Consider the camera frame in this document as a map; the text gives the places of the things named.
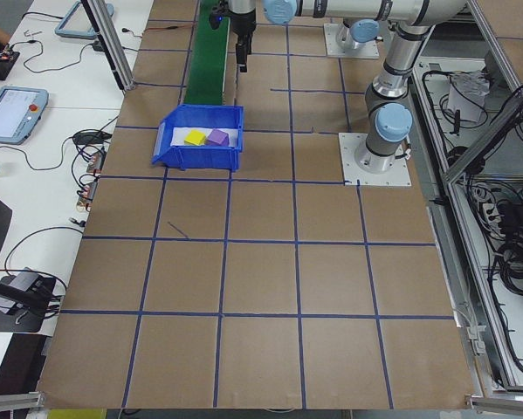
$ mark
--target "metal mounting plate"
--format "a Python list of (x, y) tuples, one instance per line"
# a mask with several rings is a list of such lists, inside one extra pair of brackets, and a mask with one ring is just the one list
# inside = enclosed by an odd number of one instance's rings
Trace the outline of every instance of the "metal mounting plate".
[[(361, 169), (354, 160), (354, 151), (358, 144), (366, 140), (367, 134), (363, 133), (339, 133), (339, 144), (341, 146), (342, 174), (346, 185), (356, 186), (358, 182), (362, 186), (395, 186), (408, 188), (410, 182), (409, 169), (405, 159), (395, 160), (393, 166), (382, 175), (374, 175)], [(401, 155), (403, 148), (399, 146), (397, 154)]]
[(345, 50), (341, 48), (336, 41), (337, 32), (342, 27), (342, 24), (324, 24), (323, 31), (325, 32), (325, 45), (327, 47), (327, 56), (336, 58), (364, 58), (364, 59), (378, 59), (380, 53), (377, 50), (375, 41), (366, 43), (362, 48), (357, 50)]

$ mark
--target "yellow cube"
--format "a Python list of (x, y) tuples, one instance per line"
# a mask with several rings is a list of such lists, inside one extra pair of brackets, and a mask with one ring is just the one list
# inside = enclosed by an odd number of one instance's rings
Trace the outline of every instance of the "yellow cube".
[(189, 131), (189, 134), (187, 134), (185, 140), (183, 140), (187, 146), (202, 146), (206, 141), (207, 136), (196, 129)]

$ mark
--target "grid of blue tape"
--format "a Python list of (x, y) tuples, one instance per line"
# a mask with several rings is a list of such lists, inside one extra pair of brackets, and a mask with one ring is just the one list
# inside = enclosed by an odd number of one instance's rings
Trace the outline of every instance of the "grid of blue tape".
[[(198, 11), (198, 2), (196, 3), (196, 14)], [(151, 19), (150, 22), (179, 22), (179, 23), (190, 23), (191, 21), (185, 21), (185, 20), (161, 20), (161, 19)], [(181, 102), (182, 99), (182, 92), (183, 88), (185, 87), (185, 77), (186, 77), (186, 71), (188, 68), (189, 63), (189, 56), (191, 54), (191, 39), (193, 37), (193, 30), (191, 32), (190, 40), (189, 40), (189, 47), (186, 50), (177, 50), (177, 49), (142, 49), (142, 51), (159, 51), (159, 52), (187, 52), (186, 62), (185, 62), (185, 69), (182, 76), (182, 83), (180, 85), (162, 85), (162, 84), (153, 84), (153, 83), (142, 83), (143, 85), (147, 86), (171, 86), (176, 87), (180, 89), (179, 93), (179, 100), (178, 102)], [(347, 118), (347, 124), (348, 124), (348, 130), (350, 131), (350, 120), (348, 118), (348, 100), (347, 100), (347, 94), (363, 94), (361, 92), (348, 92), (345, 88), (345, 79), (344, 79), (344, 73), (342, 68), (342, 62), (340, 58), (337, 58), (339, 61), (339, 67), (340, 67), (340, 75), (341, 75), (341, 85), (342, 85), (342, 91), (331, 91), (331, 90), (293, 90), (291, 88), (292, 82), (291, 82), (291, 72), (290, 72), (290, 58), (293, 56), (300, 56), (300, 57), (325, 57), (325, 56), (319, 56), (319, 55), (306, 55), (306, 54), (292, 54), (290, 53), (290, 35), (289, 35), (289, 27), (286, 27), (286, 53), (279, 54), (279, 53), (263, 53), (259, 55), (281, 55), (287, 57), (287, 83), (288, 88), (287, 89), (273, 89), (273, 91), (277, 92), (284, 92), (288, 93), (288, 106), (289, 106), (289, 113), (290, 113), (290, 130), (289, 131), (275, 131), (275, 130), (255, 130), (254, 132), (262, 132), (262, 133), (278, 133), (278, 134), (290, 134), (290, 144), (291, 144), (291, 150), (292, 150), (292, 180), (277, 180), (277, 181), (264, 181), (264, 180), (258, 180), (258, 179), (233, 179), (232, 174), (230, 173), (228, 179), (203, 179), (203, 178), (185, 178), (185, 177), (171, 177), (169, 175), (169, 170), (166, 168), (164, 170), (163, 176), (124, 176), (124, 175), (103, 175), (103, 178), (113, 178), (113, 179), (131, 179), (131, 180), (137, 180), (137, 179), (148, 179), (148, 180), (158, 180), (159, 182), (162, 181), (162, 192), (161, 196), (158, 202), (158, 209), (156, 213), (156, 220), (155, 220), (155, 228), (154, 228), (154, 234), (152, 237), (123, 237), (123, 236), (85, 236), (85, 240), (101, 240), (101, 239), (116, 239), (116, 240), (146, 240), (150, 241), (150, 252), (148, 256), (148, 265), (146, 270), (146, 277), (144, 279), (142, 292), (141, 292), (141, 302), (139, 306), (139, 310), (134, 311), (125, 311), (125, 310), (62, 310), (62, 313), (69, 313), (69, 314), (117, 314), (117, 315), (135, 315), (137, 316), (137, 323), (135, 327), (134, 332), (134, 342), (133, 342), (133, 348), (131, 353), (131, 358), (129, 361), (129, 368), (127, 371), (127, 380), (126, 380), (126, 386), (125, 386), (125, 392), (123, 395), (123, 402), (122, 407), (125, 408), (127, 406), (127, 399), (129, 395), (129, 389), (131, 386), (131, 378), (134, 368), (134, 359), (137, 352), (137, 346), (138, 346), (138, 339), (141, 329), (141, 319), (143, 316), (189, 316), (189, 317), (216, 317), (217, 318), (217, 346), (216, 346), (216, 360), (215, 360), (215, 384), (213, 389), (213, 407), (217, 407), (218, 404), (218, 389), (219, 389), (219, 383), (218, 383), (218, 377), (219, 377), (219, 366), (220, 366), (220, 359), (221, 359), (221, 338), (222, 338), (222, 331), (223, 331), (223, 318), (229, 317), (229, 318), (289, 318), (289, 319), (297, 319), (298, 320), (298, 335), (299, 335), (299, 365), (300, 365), (300, 390), (301, 390), (301, 401), (302, 401), (302, 408), (307, 409), (309, 406), (307, 406), (306, 402), (306, 379), (304, 374), (304, 354), (303, 354), (303, 339), (302, 339), (302, 320), (303, 319), (373, 319), (376, 323), (377, 328), (377, 336), (379, 341), (379, 349), (380, 349), (380, 356), (382, 360), (382, 366), (383, 366), (383, 373), (385, 378), (385, 385), (388, 395), (388, 401), (389, 401), (389, 408), (392, 409), (395, 407), (394, 401), (393, 401), (393, 395), (391, 392), (391, 385), (389, 382), (389, 371), (387, 367), (387, 360), (385, 356), (385, 348), (383, 345), (383, 336), (382, 336), (382, 328), (381, 328), (381, 320), (387, 319), (387, 320), (396, 320), (396, 319), (422, 319), (422, 320), (447, 320), (447, 319), (453, 319), (453, 316), (441, 316), (441, 315), (383, 315), (379, 313), (378, 304), (377, 304), (377, 297), (375, 292), (375, 284), (374, 284), (374, 277), (372, 272), (372, 262), (370, 258), (370, 252), (369, 249), (372, 246), (408, 246), (408, 247), (433, 247), (435, 244), (433, 243), (398, 243), (398, 242), (370, 242), (368, 241), (368, 234), (366, 230), (366, 222), (365, 222), (365, 216), (364, 216), (364, 208), (363, 208), (363, 202), (362, 202), (362, 195), (361, 195), (361, 186), (358, 184), (355, 188), (356, 195), (358, 197), (358, 204), (360, 208), (360, 215), (361, 215), (361, 227), (362, 227), (362, 233), (363, 233), (363, 241), (361, 242), (332, 242), (332, 241), (300, 241), (298, 236), (298, 211), (297, 211), (297, 203), (296, 203), (296, 185), (301, 183), (306, 184), (343, 184), (343, 182), (316, 182), (316, 181), (297, 181), (296, 180), (296, 174), (295, 174), (295, 159), (294, 159), (294, 135), (295, 134), (311, 134), (311, 132), (304, 132), (304, 131), (294, 131), (293, 130), (293, 113), (292, 113), (292, 93), (294, 92), (303, 92), (303, 93), (335, 93), (335, 94), (341, 94), (343, 96), (344, 100), (344, 107), (345, 107), (345, 114)], [(157, 127), (133, 127), (133, 126), (117, 126), (117, 128), (132, 128), (132, 129), (154, 129), (156, 130)], [(336, 134), (336, 133), (319, 133), (319, 134)], [(158, 227), (160, 222), (160, 216), (162, 213), (162, 202), (164, 200), (164, 193), (167, 188), (169, 188), (168, 182), (227, 182), (228, 183), (228, 192), (227, 192), (227, 198), (226, 198), (226, 213), (225, 213), (225, 227), (224, 227), (224, 238), (222, 239), (207, 239), (207, 238), (195, 238), (195, 239), (189, 239), (189, 238), (169, 238), (169, 237), (158, 237)], [(282, 182), (282, 183), (290, 183), (292, 184), (292, 204), (293, 204), (293, 214), (294, 214), (294, 240), (244, 240), (244, 239), (230, 239), (228, 237), (228, 231), (229, 231), (229, 224), (230, 224), (230, 208), (231, 208), (231, 191), (232, 191), (232, 184), (234, 182)], [(223, 251), (223, 262), (222, 262), (222, 274), (221, 274), (221, 285), (220, 285), (220, 293), (219, 293), (219, 304), (218, 304), (218, 311), (217, 312), (171, 312), (171, 311), (149, 311), (144, 309), (144, 303), (145, 303), (145, 297), (147, 293), (147, 286), (148, 286), (148, 279), (149, 279), (149, 273), (152, 265), (152, 259), (155, 252), (155, 243), (157, 241), (194, 241), (194, 242), (219, 242), (223, 243), (224, 245), (224, 251)], [(297, 312), (296, 313), (225, 313), (223, 308), (223, 301), (224, 301), (224, 281), (225, 281), (225, 262), (226, 262), (226, 254), (227, 254), (227, 246), (228, 243), (256, 243), (256, 244), (293, 244), (295, 248), (295, 266), (296, 266), (296, 296), (297, 296)], [(372, 293), (372, 300), (374, 305), (374, 314), (307, 314), (302, 312), (301, 308), (301, 295), (300, 295), (300, 277), (299, 277), (299, 246), (300, 245), (310, 245), (310, 244), (341, 244), (341, 245), (353, 245), (353, 246), (363, 246), (366, 253), (366, 259), (367, 259), (367, 265), (368, 265), (368, 277), (370, 281), (370, 288)]]

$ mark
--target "purple cube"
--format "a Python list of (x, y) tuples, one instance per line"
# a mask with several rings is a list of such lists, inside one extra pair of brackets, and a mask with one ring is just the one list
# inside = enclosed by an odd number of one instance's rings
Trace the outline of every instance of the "purple cube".
[(207, 137), (207, 146), (223, 146), (228, 147), (228, 134), (220, 129), (213, 129)]

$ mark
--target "power adapter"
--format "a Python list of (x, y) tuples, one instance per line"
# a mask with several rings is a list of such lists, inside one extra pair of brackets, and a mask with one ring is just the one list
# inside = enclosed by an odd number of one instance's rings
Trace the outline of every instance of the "power adapter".
[(104, 48), (102, 47), (102, 43), (98, 39), (96, 39), (93, 42), (93, 50), (95, 50), (97, 52), (104, 52)]
[(80, 132), (72, 137), (72, 142), (78, 146), (86, 146), (88, 144), (102, 144), (104, 140), (110, 138), (112, 138), (112, 135), (104, 131)]

